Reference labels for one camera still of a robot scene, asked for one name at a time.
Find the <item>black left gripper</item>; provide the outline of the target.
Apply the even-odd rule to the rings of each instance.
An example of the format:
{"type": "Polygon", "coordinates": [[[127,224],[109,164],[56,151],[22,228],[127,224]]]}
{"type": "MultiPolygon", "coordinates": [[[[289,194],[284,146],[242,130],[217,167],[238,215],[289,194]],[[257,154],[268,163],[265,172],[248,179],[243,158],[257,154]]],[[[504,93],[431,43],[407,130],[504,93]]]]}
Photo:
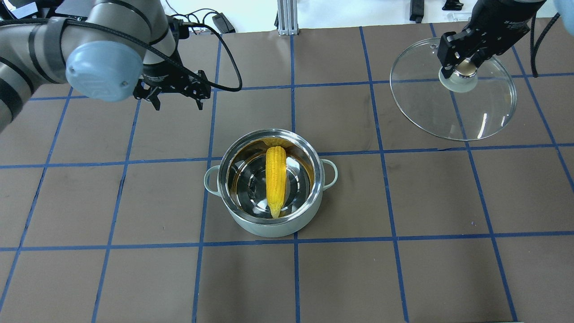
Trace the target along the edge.
{"type": "Polygon", "coordinates": [[[156,111],[160,111],[161,102],[158,95],[178,93],[192,98],[199,111],[202,111],[204,102],[211,98],[211,86],[199,80],[200,76],[205,76],[202,70],[196,71],[195,74],[197,76],[189,75],[167,61],[144,64],[142,79],[134,89],[134,98],[148,101],[156,111]]]}

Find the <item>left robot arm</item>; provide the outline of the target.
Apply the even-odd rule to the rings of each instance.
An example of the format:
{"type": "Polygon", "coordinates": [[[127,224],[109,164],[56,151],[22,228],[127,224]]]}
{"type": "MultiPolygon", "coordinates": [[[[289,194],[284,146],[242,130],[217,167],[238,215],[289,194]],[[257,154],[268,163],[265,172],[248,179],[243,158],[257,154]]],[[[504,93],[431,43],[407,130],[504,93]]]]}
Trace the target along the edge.
{"type": "Polygon", "coordinates": [[[212,86],[202,70],[188,72],[178,42],[184,24],[159,0],[95,0],[86,20],[67,17],[1,23],[1,129],[47,84],[70,84],[95,100],[133,96],[156,110],[161,93],[178,93],[199,109],[212,86]]]}

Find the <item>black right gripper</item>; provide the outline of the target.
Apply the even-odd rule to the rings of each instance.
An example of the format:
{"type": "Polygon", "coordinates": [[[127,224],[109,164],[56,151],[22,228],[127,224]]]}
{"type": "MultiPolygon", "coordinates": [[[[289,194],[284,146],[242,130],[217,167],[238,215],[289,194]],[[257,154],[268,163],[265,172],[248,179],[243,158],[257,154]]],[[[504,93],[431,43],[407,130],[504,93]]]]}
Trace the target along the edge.
{"type": "Polygon", "coordinates": [[[502,55],[529,31],[544,0],[478,0],[463,31],[447,31],[439,40],[441,74],[449,79],[468,57],[478,70],[493,55],[502,55]]]}

